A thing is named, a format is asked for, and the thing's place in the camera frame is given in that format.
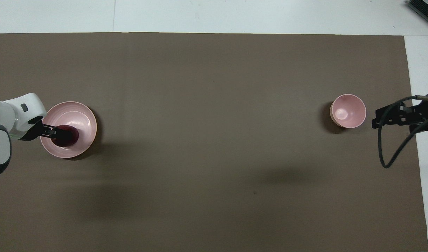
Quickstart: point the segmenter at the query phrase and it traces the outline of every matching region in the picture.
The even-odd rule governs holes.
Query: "white floor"
[[[428,93],[428,23],[403,0],[0,0],[0,33],[114,31],[404,35]],[[417,145],[428,233],[428,132]]]

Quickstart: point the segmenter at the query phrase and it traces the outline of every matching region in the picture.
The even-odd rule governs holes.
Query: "plate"
[[[52,107],[44,117],[43,124],[70,125],[78,130],[77,142],[69,147],[59,147],[50,138],[40,137],[43,147],[59,158],[73,158],[84,153],[94,142],[97,132],[96,117],[92,111],[76,101],[62,102]]]

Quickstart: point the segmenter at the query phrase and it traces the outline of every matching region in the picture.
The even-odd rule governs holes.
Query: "brown table surface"
[[[0,100],[30,92],[98,135],[72,160],[13,143],[0,252],[428,249],[416,142],[384,169],[371,129],[410,95],[403,37],[0,34]],[[329,118],[344,93],[358,128]]]

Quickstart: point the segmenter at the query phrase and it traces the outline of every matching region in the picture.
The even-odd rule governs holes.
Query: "black cable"
[[[398,157],[399,153],[401,152],[401,150],[406,146],[406,144],[414,137],[414,135],[416,133],[418,133],[419,131],[422,131],[423,129],[425,129],[428,126],[428,119],[425,120],[422,124],[420,124],[418,127],[416,127],[407,137],[406,139],[404,139],[404,141],[401,143],[401,145],[398,147],[398,150],[396,150],[396,152],[393,154],[392,159],[390,159],[390,161],[388,162],[388,164],[385,164],[384,162],[384,157],[382,156],[382,126],[384,125],[384,121],[385,118],[387,117],[388,113],[394,108],[396,107],[396,105],[399,105],[401,102],[404,102],[406,100],[409,99],[416,99],[417,96],[409,96],[403,99],[400,99],[399,101],[391,104],[389,107],[387,107],[387,109],[384,111],[384,113],[382,114],[381,120],[379,121],[379,127],[378,127],[378,149],[379,149],[379,160],[382,164],[382,166],[384,168],[389,168],[390,166],[392,166],[393,162],[396,160],[396,158]]]

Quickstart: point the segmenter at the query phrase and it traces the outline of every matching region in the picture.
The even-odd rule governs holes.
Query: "small pink cup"
[[[338,126],[352,129],[365,121],[366,108],[359,97],[342,94],[332,103],[329,114]]]

